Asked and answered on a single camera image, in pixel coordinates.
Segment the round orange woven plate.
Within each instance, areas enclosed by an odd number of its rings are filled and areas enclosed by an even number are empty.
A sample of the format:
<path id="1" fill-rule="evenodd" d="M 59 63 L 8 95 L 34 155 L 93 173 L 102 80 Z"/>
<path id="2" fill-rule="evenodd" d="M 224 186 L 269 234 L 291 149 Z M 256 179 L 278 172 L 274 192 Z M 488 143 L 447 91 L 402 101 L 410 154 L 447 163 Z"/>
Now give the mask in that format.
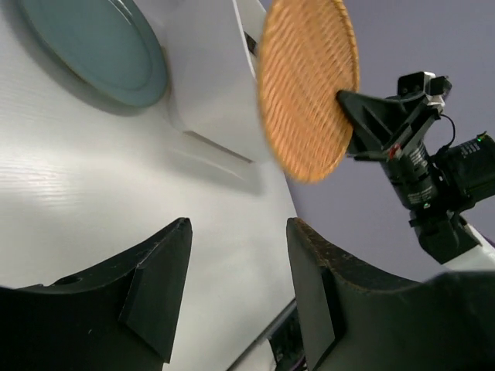
<path id="1" fill-rule="evenodd" d="M 319 182 L 343 160 L 353 128 L 340 90 L 357 92 L 357 41 L 342 1 L 274 1 L 258 44 L 258 107 L 279 165 Z"/>

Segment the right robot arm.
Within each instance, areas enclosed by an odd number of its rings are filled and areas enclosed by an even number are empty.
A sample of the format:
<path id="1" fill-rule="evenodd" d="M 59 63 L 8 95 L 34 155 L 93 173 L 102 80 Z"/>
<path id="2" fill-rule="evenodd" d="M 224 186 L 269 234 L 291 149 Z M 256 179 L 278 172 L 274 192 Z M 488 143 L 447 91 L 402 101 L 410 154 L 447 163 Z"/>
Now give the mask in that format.
<path id="1" fill-rule="evenodd" d="M 336 99 L 353 126 L 348 155 L 380 163 L 422 249 L 445 264 L 478 245 L 461 214 L 494 195 L 494 140 L 483 132 L 430 155 L 424 136 L 444 115 L 426 94 L 380 99 L 341 90 Z"/>

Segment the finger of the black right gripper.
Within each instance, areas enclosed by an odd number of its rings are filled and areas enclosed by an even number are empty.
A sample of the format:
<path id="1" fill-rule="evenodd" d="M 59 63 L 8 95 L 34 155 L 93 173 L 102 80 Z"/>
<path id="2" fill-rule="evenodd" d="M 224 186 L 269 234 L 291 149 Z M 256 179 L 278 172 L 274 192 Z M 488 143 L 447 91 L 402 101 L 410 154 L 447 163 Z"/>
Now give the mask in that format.
<path id="1" fill-rule="evenodd" d="M 341 90 L 336 99 L 353 127 L 348 157 L 400 158 L 416 149 L 411 128 L 416 116 L 415 94 L 378 98 Z"/>

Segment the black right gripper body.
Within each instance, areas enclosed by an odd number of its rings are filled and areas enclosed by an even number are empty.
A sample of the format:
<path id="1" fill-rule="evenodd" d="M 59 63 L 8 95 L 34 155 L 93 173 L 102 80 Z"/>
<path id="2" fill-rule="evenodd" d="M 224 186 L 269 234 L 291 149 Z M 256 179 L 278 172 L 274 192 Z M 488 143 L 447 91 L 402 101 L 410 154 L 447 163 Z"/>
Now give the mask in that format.
<path id="1" fill-rule="evenodd" d="M 440 99 L 425 93 L 385 101 L 382 121 L 387 137 L 381 147 L 387 152 L 387 161 L 382 168 L 406 209 L 428 207 L 439 194 L 424 138 L 444 106 Z"/>

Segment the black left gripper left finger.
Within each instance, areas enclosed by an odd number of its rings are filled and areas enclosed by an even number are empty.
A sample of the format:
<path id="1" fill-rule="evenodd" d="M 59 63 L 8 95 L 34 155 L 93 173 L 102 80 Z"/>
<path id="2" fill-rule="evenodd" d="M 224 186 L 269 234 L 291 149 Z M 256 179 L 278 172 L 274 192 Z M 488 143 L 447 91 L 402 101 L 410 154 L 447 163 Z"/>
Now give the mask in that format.
<path id="1" fill-rule="evenodd" d="M 193 230 L 179 218 L 51 285 L 1 290 L 3 370 L 160 370 L 172 356 Z"/>

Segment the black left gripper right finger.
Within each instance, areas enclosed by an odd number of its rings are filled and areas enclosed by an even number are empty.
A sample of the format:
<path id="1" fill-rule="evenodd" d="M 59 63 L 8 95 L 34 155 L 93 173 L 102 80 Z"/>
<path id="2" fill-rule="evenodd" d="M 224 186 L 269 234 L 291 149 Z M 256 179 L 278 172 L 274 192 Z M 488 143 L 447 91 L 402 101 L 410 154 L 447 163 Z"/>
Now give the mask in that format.
<path id="1" fill-rule="evenodd" d="M 492 370 L 494 275 L 415 282 L 383 271 L 299 218 L 286 236 L 311 370 Z"/>

